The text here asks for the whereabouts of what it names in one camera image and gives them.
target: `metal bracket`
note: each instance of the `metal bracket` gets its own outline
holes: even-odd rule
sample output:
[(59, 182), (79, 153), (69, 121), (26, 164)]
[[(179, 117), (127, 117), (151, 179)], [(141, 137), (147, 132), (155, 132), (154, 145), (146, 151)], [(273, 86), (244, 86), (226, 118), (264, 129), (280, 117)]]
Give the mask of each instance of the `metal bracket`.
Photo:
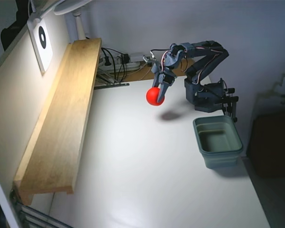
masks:
[(30, 228), (30, 227), (73, 228), (72, 226), (69, 226), (68, 224), (63, 223), (59, 221), (58, 219), (55, 219), (49, 215), (46, 215), (29, 206), (23, 205), (18, 200), (14, 190), (11, 191), (9, 197), (10, 197), (14, 210), (23, 228)]
[(115, 87), (123, 87), (123, 86), (129, 86), (129, 83), (120, 83), (120, 84), (109, 84), (109, 85), (101, 85), (94, 88), (94, 90), (97, 89), (108, 89), (108, 88), (115, 88)]

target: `wooden board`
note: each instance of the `wooden board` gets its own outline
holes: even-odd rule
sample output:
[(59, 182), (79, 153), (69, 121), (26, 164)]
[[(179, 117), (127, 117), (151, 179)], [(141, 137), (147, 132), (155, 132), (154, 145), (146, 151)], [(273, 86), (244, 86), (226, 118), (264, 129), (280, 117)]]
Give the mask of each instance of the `wooden board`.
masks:
[(33, 195), (27, 195), (27, 194), (23, 194), (21, 191), (20, 191), (20, 185), (21, 185), (21, 181), (23, 179), (23, 176), (24, 176), (24, 173), (27, 169), (27, 166), (28, 166), (28, 162), (32, 156), (32, 153), (33, 153), (33, 150), (34, 150), (34, 147), (36, 145), (36, 141), (39, 137), (39, 134), (40, 134), (40, 131), (41, 131), (41, 128), (42, 128), (42, 125), (45, 121), (45, 118), (48, 114), (48, 110), (49, 110), (49, 107), (52, 103), (52, 100), (53, 100), (53, 97), (54, 97), (54, 94), (56, 92), (56, 89), (57, 89), (57, 86), (58, 86), (58, 83), (60, 81), (60, 78), (63, 74), (63, 70), (64, 70), (64, 67), (66, 65), (66, 62), (67, 62), (67, 58), (70, 54), (70, 51), (71, 51), (71, 47), (72, 45), (69, 44), (65, 50), (65, 53), (64, 53), (64, 56), (61, 60), (61, 63), (60, 63), (60, 66), (59, 66), (59, 69), (56, 73), (56, 77), (53, 81), (53, 84), (52, 84), (52, 87), (47, 95), (47, 98), (44, 102), (44, 105), (42, 107), (42, 110), (41, 110), (41, 113), (40, 113), (40, 116), (37, 120), (37, 123), (36, 123), (36, 126), (33, 130), (33, 133), (30, 137), (30, 140), (28, 142), (28, 145), (25, 149), (25, 152), (23, 154), (23, 157), (21, 159), (21, 163), (17, 169), (17, 173), (14, 177), (14, 181), (13, 181), (13, 185), (14, 185), (14, 189), (16, 190), (18, 196), (20, 197), (21, 201), (23, 204), (25, 205), (30, 205), (32, 203), (32, 200), (33, 200)]
[(31, 139), (36, 143), (29, 148), (22, 195), (74, 192), (100, 47), (99, 38), (71, 46), (41, 131)]

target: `desk lamp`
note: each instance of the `desk lamp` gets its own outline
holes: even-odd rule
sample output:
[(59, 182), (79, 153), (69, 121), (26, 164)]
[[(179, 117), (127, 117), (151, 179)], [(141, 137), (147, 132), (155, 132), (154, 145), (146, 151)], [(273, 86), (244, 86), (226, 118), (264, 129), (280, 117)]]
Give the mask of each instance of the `desk lamp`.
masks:
[(32, 4), (33, 13), (30, 15), (27, 25), (41, 73), (45, 73), (52, 60), (53, 51), (48, 37), (48, 30), (45, 21), (43, 20), (44, 16), (51, 10), (53, 10), (55, 15), (63, 15), (73, 12), (73, 15), (76, 18), (78, 39), (85, 39), (86, 35), (80, 17), (81, 7), (92, 0), (56, 0), (45, 10), (40, 12), (36, 12), (33, 0), (29, 1), (29, 4)]

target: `power strip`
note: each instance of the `power strip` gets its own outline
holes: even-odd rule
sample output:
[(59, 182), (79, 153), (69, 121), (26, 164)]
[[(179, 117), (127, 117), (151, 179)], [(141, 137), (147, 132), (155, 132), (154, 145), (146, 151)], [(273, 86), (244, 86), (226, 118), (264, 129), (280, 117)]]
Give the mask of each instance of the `power strip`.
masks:
[[(127, 71), (133, 71), (133, 70), (140, 69), (140, 66), (141, 66), (140, 62), (133, 62), (133, 63), (127, 63), (126, 67), (125, 66), (124, 67), (125, 67), (125, 69)], [(114, 72), (113, 64), (110, 65), (110, 66), (105, 66), (104, 64), (99, 64), (98, 68), (100, 68), (101, 70), (104, 70), (104, 71), (106, 71), (108, 73), (113, 73)], [(116, 69), (116, 72), (119, 72), (119, 69), (120, 69), (120, 72), (124, 71), (124, 68), (123, 68), (122, 64), (116, 64), (115, 69)]]

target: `wooden shelf edge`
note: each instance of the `wooden shelf edge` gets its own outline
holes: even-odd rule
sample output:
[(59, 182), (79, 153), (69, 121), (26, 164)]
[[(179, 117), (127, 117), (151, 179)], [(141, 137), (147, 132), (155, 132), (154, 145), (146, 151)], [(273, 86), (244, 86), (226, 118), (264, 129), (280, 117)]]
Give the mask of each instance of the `wooden shelf edge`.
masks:
[(28, 167), (29, 160), (30, 160), (30, 158), (32, 156), (32, 153), (33, 153), (33, 150), (34, 150), (37, 138), (38, 138), (38, 136), (40, 134), (42, 125), (43, 125), (44, 120), (45, 120), (45, 118), (47, 116), (47, 113), (48, 113), (49, 107), (51, 105), (52, 99), (54, 97), (56, 88), (57, 88), (58, 83), (60, 81), (60, 78), (62, 76), (64, 66), (65, 66), (65, 64), (67, 62), (66, 60), (67, 60), (67, 58), (69, 56), (69, 53), (71, 51), (71, 47), (72, 47), (71, 44), (69, 44), (66, 47), (65, 53), (64, 53), (64, 55), (62, 57), (62, 60), (61, 60), (60, 66), (58, 68), (58, 71), (56, 73), (55, 79), (54, 79), (54, 81), (52, 83), (51, 89), (50, 89), (50, 91), (49, 91), (49, 93), (47, 95), (47, 98), (46, 98), (45, 102), (44, 102), (44, 105), (42, 107), (41, 113), (39, 115), (39, 118), (37, 120), (35, 128), (34, 128), (34, 130), (32, 132), (32, 135), (31, 135), (31, 137), (30, 137), (30, 139), (28, 141), (27, 147), (26, 147), (26, 149), (24, 151), (24, 154), (22, 156), (20, 165), (19, 165), (19, 167), (17, 169), (16, 175), (15, 175), (14, 180), (13, 180), (14, 189), (15, 189), (17, 195), (21, 198), (23, 204), (25, 204), (25, 205), (30, 205), (32, 203), (33, 195), (25, 194), (25, 193), (23, 193), (20, 190), (21, 181), (22, 181), (24, 173), (25, 173), (25, 171), (26, 171), (26, 169)]
[[(90, 105), (91, 105), (92, 95), (93, 95), (93, 90), (94, 90), (95, 78), (96, 78), (97, 67), (98, 67), (98, 59), (99, 59), (99, 54), (100, 54), (100, 47), (101, 47), (101, 39), (94, 39), (94, 40), (89, 40), (89, 41), (79, 41), (79, 42), (76, 41), (74, 44), (68, 45), (65, 50), (65, 53), (61, 60), (56, 77), (53, 81), (49, 94), (45, 100), (45, 103), (39, 115), (38, 121), (33, 130), (33, 133), (25, 149), (24, 155), (22, 157), (17, 173), (13, 180), (13, 188), (15, 189), (15, 192), (18, 195), (18, 197), (21, 199), (22, 203), (25, 205), (30, 205), (32, 203), (34, 194), (43, 194), (43, 193), (52, 193), (52, 192), (66, 192), (67, 194), (74, 193), (76, 177), (77, 177), (77, 172), (78, 172), (80, 157), (81, 157), (81, 150), (82, 150), (82, 145), (83, 145), (85, 131), (86, 131), (86, 124), (88, 120), (88, 114), (90, 111)], [(91, 55), (93, 56), (91, 57), (91, 60), (93, 61), (93, 66), (95, 68), (87, 67), (86, 69), (83, 69), (82, 71), (83, 66), (87, 66), (90, 63), (86, 58), (89, 54), (88, 52), (89, 50), (87, 50), (86, 48), (91, 50)], [(81, 55), (80, 55), (82, 51), (85, 54), (83, 59), (81, 59)], [(85, 83), (85, 80), (88, 79), (86, 75), (89, 75), (90, 79), (87, 85), (89, 86), (92, 85), (92, 87), (89, 87), (90, 89), (88, 89), (87, 86), (85, 87), (85, 90), (90, 93), (90, 96), (86, 95), (86, 97), (88, 97), (88, 101), (87, 103), (85, 103), (85, 105), (87, 106), (83, 106), (84, 109), (82, 109), (82, 111), (84, 110), (86, 114), (85, 114), (85, 123), (83, 125), (83, 129), (81, 130), (82, 132), (81, 140), (78, 141), (78, 138), (77, 138), (77, 143), (78, 142), (80, 143), (77, 145), (80, 146), (80, 149), (79, 151), (76, 150), (77, 151), (75, 153), (76, 160), (72, 164), (72, 171), (69, 171), (68, 174), (65, 174), (65, 175), (63, 174), (64, 177), (62, 177), (61, 179), (57, 177), (58, 182), (60, 182), (60, 183), (57, 182), (57, 184), (52, 184), (50, 181), (47, 181), (47, 177), (45, 174), (43, 181), (46, 181), (46, 184), (43, 186), (41, 184), (38, 184), (38, 181), (40, 180), (40, 173), (42, 172), (39, 172), (39, 178), (38, 176), (36, 177), (36, 179), (32, 178), (32, 176), (34, 177), (32, 172), (35, 172), (32, 170), (32, 167), (41, 166), (43, 167), (43, 170), (45, 170), (44, 164), (47, 163), (47, 157), (44, 156), (44, 158), (46, 159), (43, 158), (42, 162), (36, 164), (36, 161), (38, 161), (38, 159), (36, 159), (37, 154), (42, 154), (39, 152), (40, 151), (39, 149), (36, 149), (36, 146), (39, 145), (39, 148), (40, 148), (40, 144), (41, 144), (40, 140), (42, 138), (41, 136), (45, 135), (45, 129), (49, 129), (49, 126), (50, 128), (52, 126), (51, 124), (49, 124), (48, 120), (50, 119), (50, 116), (53, 118), (53, 113), (55, 113), (53, 112), (53, 110), (55, 110), (54, 107), (56, 106), (54, 104), (58, 104), (59, 108), (56, 108), (56, 110), (60, 109), (60, 103), (57, 103), (57, 96), (60, 94), (58, 91), (61, 91), (61, 88), (66, 87), (66, 83), (69, 84), (69, 82), (71, 82), (71, 81), (68, 81), (70, 77), (67, 76), (67, 74), (70, 70), (70, 65), (71, 65), (70, 63), (73, 63), (73, 61), (77, 61), (77, 63), (81, 65), (81, 68), (78, 69), (77, 67), (75, 72), (78, 72), (78, 73), (69, 74), (69, 75), (78, 75), (78, 74), (85, 75), (82, 77), (83, 83)], [(43, 137), (43, 142), (46, 142), (46, 144), (47, 142), (50, 143), (51, 141), (51, 140), (46, 140), (46, 141), (44, 140), (45, 139)], [(55, 166), (55, 159), (53, 159), (53, 157), (52, 159), (49, 158), (49, 162), (54, 162), (53, 166)], [(60, 173), (64, 173), (61, 170), (65, 170), (65, 169), (63, 168), (63, 166), (59, 165), (58, 168), (54, 170), (54, 173), (57, 173), (56, 172), (57, 170), (59, 170)]]

